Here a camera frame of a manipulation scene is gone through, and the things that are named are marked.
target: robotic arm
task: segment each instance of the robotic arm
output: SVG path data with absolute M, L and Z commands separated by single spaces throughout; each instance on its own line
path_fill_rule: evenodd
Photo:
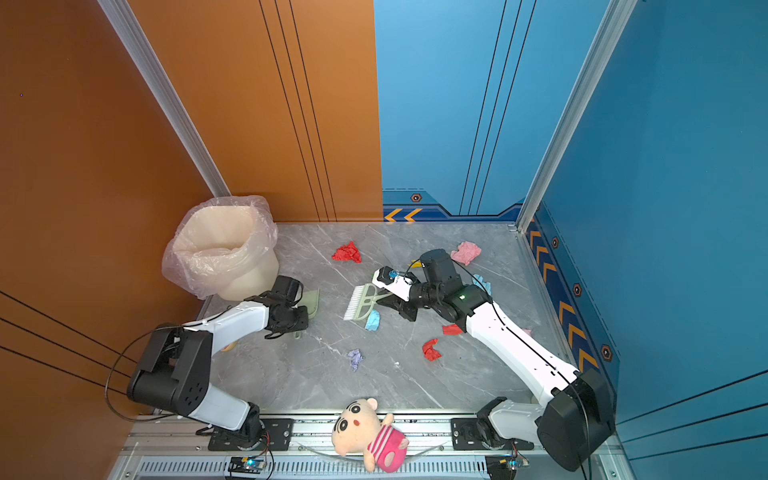
M 500 439 L 538 441 L 563 468 L 574 472 L 615 430 L 611 397 L 594 370 L 584 373 L 550 353 L 526 335 L 479 286 L 464 285 L 445 250 L 424 253 L 426 276 L 399 273 L 384 266 L 372 283 L 394 295 L 379 305 L 416 320 L 418 308 L 442 318 L 483 342 L 533 392 L 538 405 L 499 398 L 478 413 L 478 430 L 488 444 Z
M 305 306 L 295 307 L 300 282 L 278 276 L 272 290 L 225 312 L 176 328 L 161 325 L 149 339 L 128 385 L 129 399 L 215 425 L 214 435 L 249 449 L 259 442 L 259 407 L 210 384 L 210 358 L 250 333 L 267 338 L 307 328 Z

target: orange wall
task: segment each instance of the orange wall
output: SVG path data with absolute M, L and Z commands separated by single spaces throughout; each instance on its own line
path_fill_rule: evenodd
M 160 263 L 210 192 L 95 0 L 0 2 L 0 58 L 0 291 L 96 340 L 0 295 L 2 477 L 43 475 L 44 452 L 57 478 L 102 479 L 131 429 L 104 404 L 105 346 L 194 318 Z
M 235 195 L 381 220 L 373 0 L 130 0 Z

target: trash bin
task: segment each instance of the trash bin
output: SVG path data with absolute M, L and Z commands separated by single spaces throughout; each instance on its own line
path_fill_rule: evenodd
M 240 301 L 272 288 L 277 225 L 264 197 L 218 197 L 193 208 L 163 255 L 163 275 L 204 299 Z

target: stuffed doll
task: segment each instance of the stuffed doll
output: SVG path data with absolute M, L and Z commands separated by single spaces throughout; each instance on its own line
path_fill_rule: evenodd
M 406 460 L 408 439 L 392 427 L 395 417 L 391 413 L 383 422 L 379 421 L 376 416 L 378 406 L 375 399 L 350 403 L 333 426 L 333 448 L 341 456 L 362 452 L 368 473 L 377 465 L 384 472 L 397 472 Z

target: plush toy arm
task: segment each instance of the plush toy arm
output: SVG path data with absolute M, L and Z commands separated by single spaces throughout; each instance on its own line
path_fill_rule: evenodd
M 366 464 L 366 472 L 373 473 L 376 468 L 376 462 L 373 460 L 373 454 L 365 449 L 362 451 L 362 462 Z

